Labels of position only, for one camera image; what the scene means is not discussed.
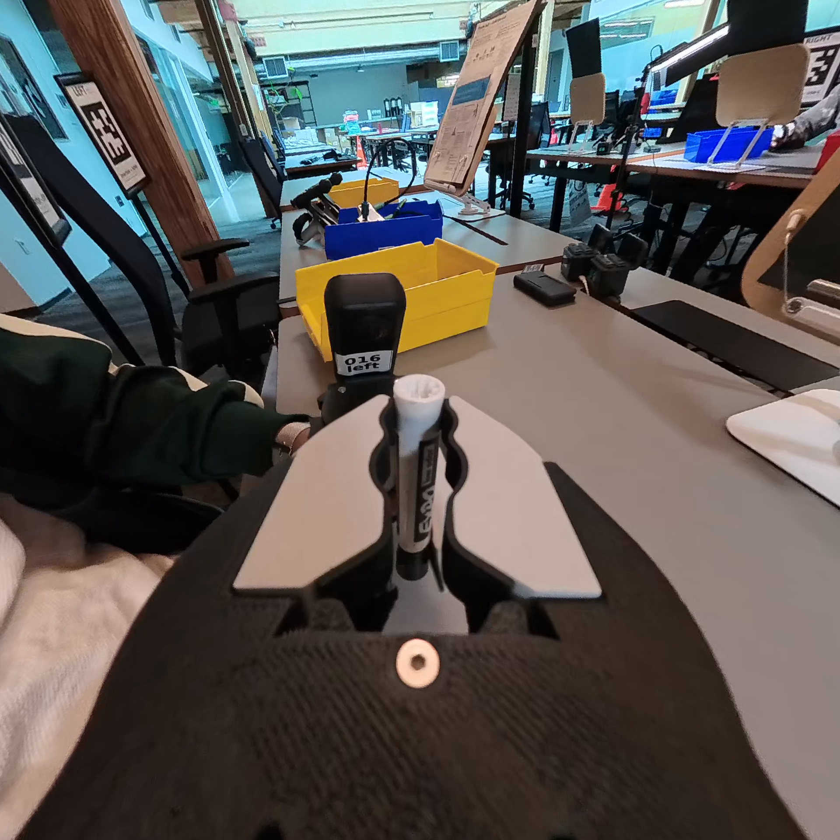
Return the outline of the printed tag sign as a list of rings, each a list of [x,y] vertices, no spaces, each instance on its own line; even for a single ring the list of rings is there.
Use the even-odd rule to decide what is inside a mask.
[[[810,51],[810,62],[801,107],[807,109],[826,98],[838,85],[839,26],[805,33],[804,44]]]

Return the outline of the person's white garment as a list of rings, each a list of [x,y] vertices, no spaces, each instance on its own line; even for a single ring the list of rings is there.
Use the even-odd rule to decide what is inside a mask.
[[[19,834],[56,780],[173,561],[88,542],[2,495],[1,838]]]

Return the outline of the narrow wooden board on stand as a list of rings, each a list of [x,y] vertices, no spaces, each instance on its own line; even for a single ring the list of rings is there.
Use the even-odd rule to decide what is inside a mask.
[[[575,77],[570,83],[570,121],[572,132],[570,147],[580,128],[583,128],[583,141],[580,152],[587,147],[587,134],[603,123],[606,110],[606,79],[602,72],[585,77]]]

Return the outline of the large wooden board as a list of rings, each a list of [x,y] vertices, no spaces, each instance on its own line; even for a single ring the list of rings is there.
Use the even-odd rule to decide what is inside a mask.
[[[835,153],[749,258],[752,310],[838,344],[839,162]]]

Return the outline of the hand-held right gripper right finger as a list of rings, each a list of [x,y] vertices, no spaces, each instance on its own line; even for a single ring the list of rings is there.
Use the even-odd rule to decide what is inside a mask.
[[[447,539],[467,571],[524,600],[595,600],[597,580],[548,468],[526,441],[459,396],[448,399]]]

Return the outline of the black device on table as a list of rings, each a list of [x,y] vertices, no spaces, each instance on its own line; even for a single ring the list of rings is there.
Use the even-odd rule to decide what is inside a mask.
[[[326,229],[339,223],[340,207],[333,201],[330,192],[342,180],[342,175],[334,172],[291,200],[292,207],[301,211],[292,224],[292,233],[299,246],[314,239],[322,240]]]

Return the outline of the flat black case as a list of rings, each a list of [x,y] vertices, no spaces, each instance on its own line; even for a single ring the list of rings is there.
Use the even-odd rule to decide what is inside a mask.
[[[542,271],[523,271],[513,277],[513,286],[545,308],[554,309],[574,302],[576,289],[562,279]]]

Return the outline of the wooden pillar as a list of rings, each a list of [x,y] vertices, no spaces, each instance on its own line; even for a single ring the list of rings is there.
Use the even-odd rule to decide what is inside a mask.
[[[120,2],[49,1],[80,70],[97,82],[150,176],[144,193],[175,255],[219,238]]]

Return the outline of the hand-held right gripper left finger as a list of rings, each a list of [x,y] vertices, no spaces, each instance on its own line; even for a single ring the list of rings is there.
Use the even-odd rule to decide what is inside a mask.
[[[233,587],[371,601],[390,588],[392,399],[317,432],[290,462]]]

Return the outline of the wide wooden board on stand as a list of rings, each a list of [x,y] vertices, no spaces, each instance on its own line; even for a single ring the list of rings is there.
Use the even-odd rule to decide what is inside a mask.
[[[738,169],[764,131],[792,121],[799,111],[810,63],[803,43],[783,45],[731,56],[720,67],[716,121],[724,134],[707,159],[715,165],[728,136],[736,127],[755,127],[749,144],[732,168]]]

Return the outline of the black office chair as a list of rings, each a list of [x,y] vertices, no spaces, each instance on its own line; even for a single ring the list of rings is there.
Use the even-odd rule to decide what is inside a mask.
[[[212,240],[182,253],[206,281],[190,290],[180,322],[162,268],[150,248],[70,163],[34,119],[18,118],[17,137],[59,207],[110,258],[145,308],[157,354],[166,365],[200,376],[224,368],[231,380],[259,385],[280,321],[276,272],[218,277],[217,262],[242,238]]]

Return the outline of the cardboard sheet on stand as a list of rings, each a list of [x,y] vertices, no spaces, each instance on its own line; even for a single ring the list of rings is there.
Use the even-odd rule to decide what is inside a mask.
[[[427,157],[424,184],[480,213],[468,197],[496,120],[495,99],[523,46],[530,46],[544,2],[510,3],[475,26],[467,55]]]

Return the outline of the blue plastic bin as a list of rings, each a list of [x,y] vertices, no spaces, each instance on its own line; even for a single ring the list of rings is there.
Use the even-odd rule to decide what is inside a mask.
[[[338,223],[325,227],[323,249],[327,260],[347,259],[378,250],[411,244],[432,245],[443,237],[443,208],[439,201],[402,200],[383,205],[366,221],[358,207],[341,208]]]
[[[713,157],[714,164],[738,162],[749,151],[747,161],[758,159],[769,150],[774,129],[759,126],[736,126],[732,129],[710,129],[691,133],[686,138],[684,160],[705,164]]]

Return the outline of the black and white marker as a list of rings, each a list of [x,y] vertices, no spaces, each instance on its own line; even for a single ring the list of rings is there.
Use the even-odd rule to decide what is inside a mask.
[[[429,374],[409,374],[393,387],[397,452],[397,548],[395,571],[420,581],[435,562],[434,504],[439,420],[445,385]]]

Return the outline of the black monitor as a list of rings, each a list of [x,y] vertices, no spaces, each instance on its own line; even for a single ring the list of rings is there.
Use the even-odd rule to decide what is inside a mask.
[[[600,19],[594,18],[566,30],[572,79],[602,73]]]

